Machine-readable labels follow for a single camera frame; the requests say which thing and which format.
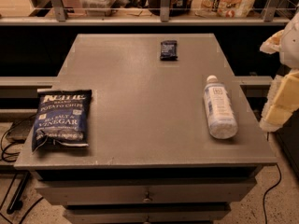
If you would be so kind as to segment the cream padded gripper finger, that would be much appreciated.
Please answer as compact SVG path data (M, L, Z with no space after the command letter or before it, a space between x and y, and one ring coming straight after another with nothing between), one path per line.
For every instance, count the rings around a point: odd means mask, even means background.
M262 111L260 127L264 132L280 129L299 109L299 71L291 71L272 80L267 102Z
M283 30L280 30L270 36L266 41L264 41L260 46L260 51L273 54L279 52L280 50L280 40L283 35Z

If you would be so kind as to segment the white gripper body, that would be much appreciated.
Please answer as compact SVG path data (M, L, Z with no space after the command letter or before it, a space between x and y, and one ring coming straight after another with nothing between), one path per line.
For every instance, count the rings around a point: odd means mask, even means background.
M286 25L280 39L280 62L291 69L299 69L299 13Z

